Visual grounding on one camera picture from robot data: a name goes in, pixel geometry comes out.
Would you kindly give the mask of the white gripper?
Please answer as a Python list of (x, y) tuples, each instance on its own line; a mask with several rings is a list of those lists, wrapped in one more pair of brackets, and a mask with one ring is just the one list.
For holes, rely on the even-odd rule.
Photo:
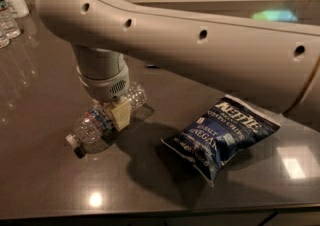
[(115, 51), (72, 46), (79, 79), (94, 100), (107, 103), (103, 109), (117, 131), (130, 123), (131, 104), (122, 96), (130, 87), (129, 70), (124, 56)]

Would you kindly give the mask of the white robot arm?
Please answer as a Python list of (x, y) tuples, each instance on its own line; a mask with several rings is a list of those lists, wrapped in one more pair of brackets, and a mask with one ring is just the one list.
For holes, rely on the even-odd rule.
[(297, 23), (144, 7), (130, 0), (36, 0), (69, 42), (88, 94), (129, 87), (129, 55), (320, 130), (320, 30)]

